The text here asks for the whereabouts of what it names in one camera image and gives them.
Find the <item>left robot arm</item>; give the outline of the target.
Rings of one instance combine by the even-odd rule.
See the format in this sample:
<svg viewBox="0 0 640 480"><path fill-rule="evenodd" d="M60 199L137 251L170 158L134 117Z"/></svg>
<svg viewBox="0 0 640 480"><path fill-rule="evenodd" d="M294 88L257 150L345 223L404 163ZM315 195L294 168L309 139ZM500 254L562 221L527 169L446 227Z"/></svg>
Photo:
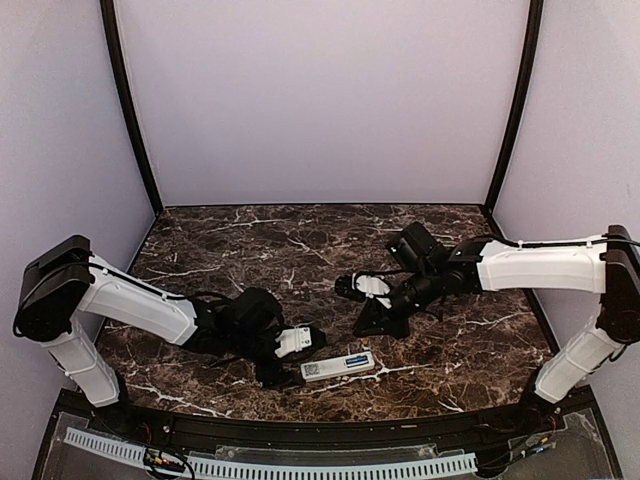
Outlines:
<svg viewBox="0 0 640 480"><path fill-rule="evenodd" d="M43 346L120 436L134 435L141 415L88 339L77 318L81 313L116 320L189 352L248 360L265 387L290 382L285 358L312 345L311 329L287 326L280 303L264 289L249 288L235 298L172 294L116 269L92 253L86 237L73 235L25 268L13 333Z"/></svg>

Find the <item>white remote control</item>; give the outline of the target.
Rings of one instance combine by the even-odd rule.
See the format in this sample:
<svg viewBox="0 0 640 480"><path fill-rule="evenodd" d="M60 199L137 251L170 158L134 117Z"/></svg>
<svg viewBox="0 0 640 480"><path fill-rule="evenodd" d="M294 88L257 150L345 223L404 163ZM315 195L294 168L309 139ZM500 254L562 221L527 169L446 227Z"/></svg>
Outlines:
<svg viewBox="0 0 640 480"><path fill-rule="evenodd" d="M368 364L355 365L352 367L345 365L346 358L358 355L368 355L371 358L371 361ZM315 382L366 372L372 370L374 367L375 362L371 352L333 357L325 360L304 363L300 366L302 378L306 382Z"/></svg>

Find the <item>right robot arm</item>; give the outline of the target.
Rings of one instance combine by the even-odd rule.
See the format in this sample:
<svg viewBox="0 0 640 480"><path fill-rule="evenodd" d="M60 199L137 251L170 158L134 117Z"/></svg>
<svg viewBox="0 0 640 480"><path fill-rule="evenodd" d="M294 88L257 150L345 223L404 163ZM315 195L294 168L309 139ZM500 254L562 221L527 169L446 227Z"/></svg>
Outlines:
<svg viewBox="0 0 640 480"><path fill-rule="evenodd" d="M534 432L562 400L605 361L639 341L639 244L621 225L600 235L563 241L474 237L446 247L414 222L386 245L403 275L391 285L384 272L360 271L335 282L338 295L363 303L357 337L403 339L409 320L434 303L503 290L569 290L599 296L599 309L533 379L532 394L510 413L521 434Z"/></svg>

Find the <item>blue battery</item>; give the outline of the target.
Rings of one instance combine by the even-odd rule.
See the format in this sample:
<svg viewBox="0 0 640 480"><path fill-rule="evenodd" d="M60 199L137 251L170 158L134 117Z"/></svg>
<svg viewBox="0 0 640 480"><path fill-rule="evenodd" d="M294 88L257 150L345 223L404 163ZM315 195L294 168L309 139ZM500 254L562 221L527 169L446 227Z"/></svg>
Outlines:
<svg viewBox="0 0 640 480"><path fill-rule="evenodd" d="M368 355L358 355L346 358L345 365L348 367L352 367L355 365L368 364L370 361L371 358Z"/></svg>

